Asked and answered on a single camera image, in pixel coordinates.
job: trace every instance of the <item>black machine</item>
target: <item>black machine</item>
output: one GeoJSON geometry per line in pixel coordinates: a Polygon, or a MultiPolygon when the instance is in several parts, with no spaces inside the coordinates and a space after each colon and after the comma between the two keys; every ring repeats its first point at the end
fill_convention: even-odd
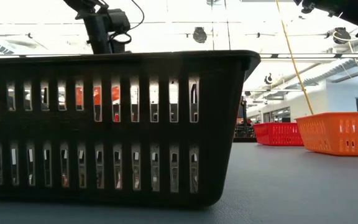
{"type": "Polygon", "coordinates": [[[238,118],[242,118],[242,122],[238,122],[236,124],[236,128],[234,129],[234,140],[235,142],[238,139],[247,138],[248,141],[252,142],[253,138],[255,138],[254,127],[252,124],[248,123],[247,119],[247,102],[244,97],[241,97],[239,112],[237,115],[238,118]]]}
{"type": "MultiPolygon", "coordinates": [[[[88,43],[91,44],[94,54],[125,52],[125,44],[132,40],[127,32],[134,27],[131,28],[124,11],[109,9],[109,5],[103,0],[64,1],[78,13],[76,19],[84,20],[89,35],[88,43]],[[126,35],[129,40],[117,41],[115,37],[118,35],[126,35]]],[[[358,0],[294,0],[294,2],[298,5],[302,4],[303,13],[310,13],[317,8],[329,12],[329,16],[337,16],[358,25],[358,0]]]]}
{"type": "Polygon", "coordinates": [[[340,17],[358,25],[358,0],[294,0],[294,2],[297,5],[302,3],[302,12],[305,14],[317,8],[328,12],[330,17],[340,17]]]}
{"type": "Polygon", "coordinates": [[[91,44],[94,54],[125,52],[125,44],[130,43],[132,37],[127,33],[131,29],[131,25],[124,11],[109,9],[109,5],[103,0],[64,1],[78,13],[75,19],[84,20],[89,36],[88,43],[91,44]],[[120,42],[115,39],[118,35],[126,35],[129,40],[120,42]]]}

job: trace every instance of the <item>black plastic basket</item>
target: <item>black plastic basket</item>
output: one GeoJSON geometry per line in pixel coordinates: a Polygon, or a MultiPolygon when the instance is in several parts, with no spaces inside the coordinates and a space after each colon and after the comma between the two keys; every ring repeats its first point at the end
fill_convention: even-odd
{"type": "Polygon", "coordinates": [[[217,202],[259,62],[243,50],[0,59],[0,198],[217,202]]]}

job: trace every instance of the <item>ceiling camera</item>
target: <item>ceiling camera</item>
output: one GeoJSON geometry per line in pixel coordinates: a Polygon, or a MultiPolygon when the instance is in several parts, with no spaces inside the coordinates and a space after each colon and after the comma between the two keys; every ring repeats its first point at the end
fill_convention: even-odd
{"type": "Polygon", "coordinates": [[[272,78],[272,74],[269,73],[269,76],[265,76],[265,83],[267,85],[271,85],[273,83],[273,78],[272,78]]]}
{"type": "Polygon", "coordinates": [[[337,27],[333,32],[334,42],[337,44],[346,44],[351,39],[351,35],[346,31],[345,27],[337,27]]]}
{"type": "Polygon", "coordinates": [[[193,39],[197,43],[205,43],[206,41],[206,33],[204,31],[204,27],[195,27],[194,33],[193,33],[193,39]]]}
{"type": "Polygon", "coordinates": [[[207,3],[207,5],[212,6],[212,5],[220,4],[219,3],[220,1],[221,0],[206,0],[206,3],[207,3]]]}

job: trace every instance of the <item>red plastic basket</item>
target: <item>red plastic basket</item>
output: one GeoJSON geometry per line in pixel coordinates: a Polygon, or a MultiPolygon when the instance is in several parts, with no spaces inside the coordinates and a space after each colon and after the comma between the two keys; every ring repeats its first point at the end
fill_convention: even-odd
{"type": "Polygon", "coordinates": [[[254,131],[260,144],[268,146],[303,146],[296,123],[255,124],[254,131]]]}
{"type": "Polygon", "coordinates": [[[358,112],[322,113],[296,119],[308,150],[358,156],[358,112]]]}

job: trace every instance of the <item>gray tabletop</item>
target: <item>gray tabletop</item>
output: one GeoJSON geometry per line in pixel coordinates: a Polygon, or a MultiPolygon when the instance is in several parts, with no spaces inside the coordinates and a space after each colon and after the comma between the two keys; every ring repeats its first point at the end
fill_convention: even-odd
{"type": "Polygon", "coordinates": [[[233,144],[222,199],[205,210],[0,202],[0,223],[358,223],[358,157],[233,144]]]}

